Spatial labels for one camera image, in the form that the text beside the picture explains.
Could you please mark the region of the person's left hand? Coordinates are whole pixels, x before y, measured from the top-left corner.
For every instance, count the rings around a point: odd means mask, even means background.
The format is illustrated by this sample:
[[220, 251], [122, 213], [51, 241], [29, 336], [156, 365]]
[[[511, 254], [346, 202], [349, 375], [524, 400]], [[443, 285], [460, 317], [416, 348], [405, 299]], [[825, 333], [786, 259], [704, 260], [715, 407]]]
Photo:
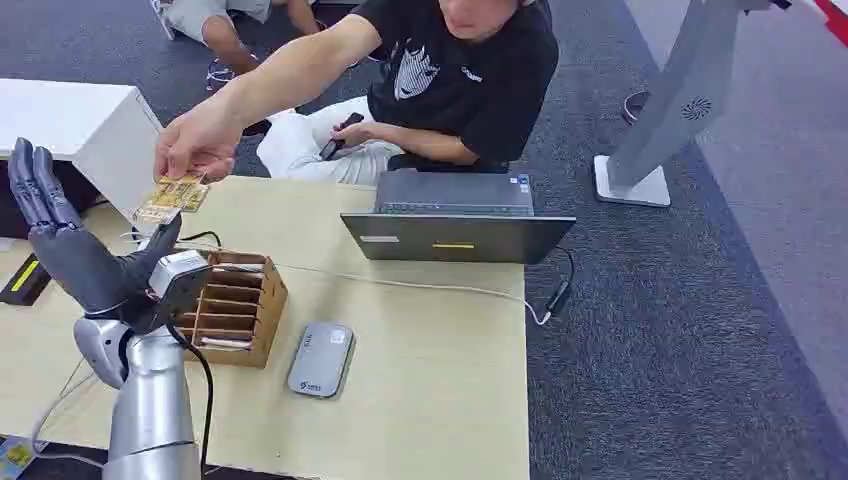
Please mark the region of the person's left hand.
[[347, 127], [337, 125], [332, 133], [332, 139], [340, 142], [345, 148], [352, 148], [371, 140], [380, 140], [384, 124], [373, 121], [353, 123]]

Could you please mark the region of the person's right hand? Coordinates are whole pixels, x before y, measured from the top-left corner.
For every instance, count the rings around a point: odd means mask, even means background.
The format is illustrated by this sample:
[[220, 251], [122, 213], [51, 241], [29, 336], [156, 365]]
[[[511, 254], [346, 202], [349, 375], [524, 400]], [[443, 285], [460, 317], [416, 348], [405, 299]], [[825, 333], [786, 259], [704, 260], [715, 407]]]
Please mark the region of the person's right hand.
[[225, 102], [210, 97], [173, 120], [159, 135], [154, 150], [153, 176], [181, 178], [204, 174], [207, 183], [230, 175], [234, 152], [246, 124]]

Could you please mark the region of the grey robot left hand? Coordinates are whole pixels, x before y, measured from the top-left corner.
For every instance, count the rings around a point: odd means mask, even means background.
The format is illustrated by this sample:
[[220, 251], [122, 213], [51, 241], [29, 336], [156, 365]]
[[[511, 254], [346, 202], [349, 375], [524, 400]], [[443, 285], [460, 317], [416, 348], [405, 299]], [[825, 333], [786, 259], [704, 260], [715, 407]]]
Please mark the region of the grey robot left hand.
[[25, 138], [16, 140], [8, 160], [12, 194], [30, 225], [28, 239], [41, 265], [89, 316], [127, 321], [148, 314], [147, 295], [157, 262], [178, 239], [182, 219], [176, 215], [157, 228], [145, 249], [113, 255], [87, 230], [53, 172], [53, 157]]

